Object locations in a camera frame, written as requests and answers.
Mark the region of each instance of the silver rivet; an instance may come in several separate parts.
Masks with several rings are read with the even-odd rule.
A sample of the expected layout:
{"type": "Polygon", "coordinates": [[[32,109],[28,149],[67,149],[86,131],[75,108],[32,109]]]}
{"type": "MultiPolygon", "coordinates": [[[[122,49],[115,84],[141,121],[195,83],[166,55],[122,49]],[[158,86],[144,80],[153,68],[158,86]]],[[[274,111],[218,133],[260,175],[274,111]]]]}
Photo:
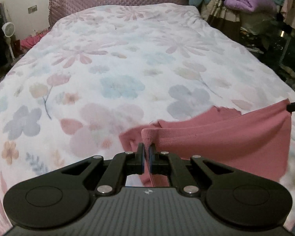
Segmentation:
{"type": "Polygon", "coordinates": [[[184,187],[184,192],[188,194],[195,194],[197,191],[199,191],[199,188],[194,185],[188,185],[184,187]]]}
{"type": "Polygon", "coordinates": [[[109,185],[101,185],[101,186],[97,187],[97,191],[99,191],[102,194],[107,194],[112,191],[112,187],[109,185]]]}

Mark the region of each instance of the electrical outlet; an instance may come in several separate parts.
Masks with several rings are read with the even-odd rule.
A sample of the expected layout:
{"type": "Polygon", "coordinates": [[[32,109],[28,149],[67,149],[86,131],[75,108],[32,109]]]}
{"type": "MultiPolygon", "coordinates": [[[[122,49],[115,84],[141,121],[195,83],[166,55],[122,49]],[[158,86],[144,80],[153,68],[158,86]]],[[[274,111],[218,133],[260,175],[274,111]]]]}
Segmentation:
{"type": "Polygon", "coordinates": [[[31,14],[31,13],[33,13],[35,11],[37,11],[37,5],[34,5],[34,6],[28,8],[29,14],[31,14]]]}

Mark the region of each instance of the purple blanket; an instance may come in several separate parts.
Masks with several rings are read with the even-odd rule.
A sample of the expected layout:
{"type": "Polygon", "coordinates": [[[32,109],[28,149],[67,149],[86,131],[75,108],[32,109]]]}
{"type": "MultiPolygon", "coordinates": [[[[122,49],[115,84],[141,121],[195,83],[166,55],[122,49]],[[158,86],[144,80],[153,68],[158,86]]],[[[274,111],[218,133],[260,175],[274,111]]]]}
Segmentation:
{"type": "Polygon", "coordinates": [[[225,0],[224,6],[246,13],[267,12],[271,15],[277,13],[276,5],[273,0],[225,0]]]}

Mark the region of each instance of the floral duvet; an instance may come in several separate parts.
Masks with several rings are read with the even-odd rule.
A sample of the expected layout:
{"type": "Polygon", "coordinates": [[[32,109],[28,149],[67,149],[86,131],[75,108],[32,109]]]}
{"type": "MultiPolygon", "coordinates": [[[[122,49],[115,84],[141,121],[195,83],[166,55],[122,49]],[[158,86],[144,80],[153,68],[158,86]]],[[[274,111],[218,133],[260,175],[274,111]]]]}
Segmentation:
{"type": "MultiPolygon", "coordinates": [[[[285,98],[295,101],[294,91],[193,6],[99,6],[63,18],[0,83],[0,235],[11,226],[2,206],[10,187],[92,155],[110,159],[129,128],[186,120],[212,105],[247,113],[285,98]]],[[[281,179],[294,200],[288,228],[292,118],[281,179]]]]}

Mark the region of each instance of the pink fabric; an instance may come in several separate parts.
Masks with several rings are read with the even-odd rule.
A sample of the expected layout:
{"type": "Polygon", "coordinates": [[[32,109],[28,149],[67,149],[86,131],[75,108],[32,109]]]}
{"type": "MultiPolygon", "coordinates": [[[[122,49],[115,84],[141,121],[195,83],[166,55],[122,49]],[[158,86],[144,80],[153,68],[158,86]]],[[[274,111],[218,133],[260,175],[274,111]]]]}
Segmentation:
{"type": "Polygon", "coordinates": [[[43,32],[35,35],[29,36],[21,41],[21,48],[22,49],[31,49],[33,48],[46,34],[49,33],[50,30],[44,30],[43,32]]]}
{"type": "Polygon", "coordinates": [[[225,0],[224,5],[226,8],[246,13],[267,12],[271,15],[277,13],[273,0],[225,0]]]}
{"type": "MultiPolygon", "coordinates": [[[[137,144],[155,143],[157,151],[169,151],[182,159],[199,154],[237,169],[278,181],[285,173],[289,154],[291,114],[288,100],[241,115],[235,109],[213,107],[185,122],[158,121],[120,135],[126,151],[137,144]]],[[[167,186],[166,177],[149,175],[145,186],[167,186]]]]}
{"type": "Polygon", "coordinates": [[[284,22],[295,29],[295,0],[285,0],[281,9],[284,22]]]}

